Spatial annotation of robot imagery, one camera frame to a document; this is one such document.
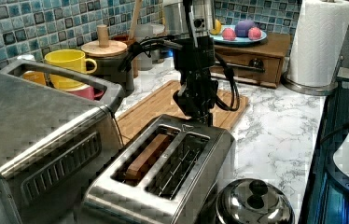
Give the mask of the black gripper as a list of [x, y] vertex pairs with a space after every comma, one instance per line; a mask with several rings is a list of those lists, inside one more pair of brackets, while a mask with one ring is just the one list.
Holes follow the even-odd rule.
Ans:
[[182, 49], [174, 50], [174, 69], [181, 75], [180, 89], [173, 95], [183, 114], [204, 125], [213, 124], [210, 110], [215, 106], [218, 83], [211, 79], [215, 63], [214, 41], [210, 36], [178, 40]]

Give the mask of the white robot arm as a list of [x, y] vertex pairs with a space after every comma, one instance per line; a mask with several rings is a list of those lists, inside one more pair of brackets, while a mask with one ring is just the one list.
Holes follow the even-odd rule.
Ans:
[[182, 112], [207, 126], [213, 125], [210, 110], [216, 103], [218, 83], [211, 78], [215, 64], [212, 0], [163, 0], [169, 35], [181, 49], [174, 49], [174, 69], [181, 74], [174, 100]]

